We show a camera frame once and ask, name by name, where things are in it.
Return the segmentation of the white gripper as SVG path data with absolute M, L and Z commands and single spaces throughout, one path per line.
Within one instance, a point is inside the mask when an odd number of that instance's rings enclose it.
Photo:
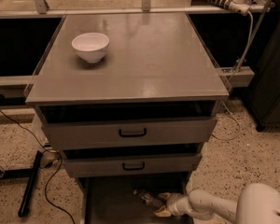
M 189 197 L 180 193 L 159 193 L 158 198 L 167 201 L 165 206 L 154 212 L 156 217 L 183 216 L 189 213 Z

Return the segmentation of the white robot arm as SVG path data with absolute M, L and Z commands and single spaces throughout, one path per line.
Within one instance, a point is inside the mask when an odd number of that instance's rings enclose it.
M 202 189 L 193 189 L 189 194 L 166 192 L 160 196 L 165 204 L 155 212 L 157 217 L 187 215 L 210 220 L 218 215 L 231 224 L 280 224 L 280 192 L 266 184 L 249 184 L 237 202 Z

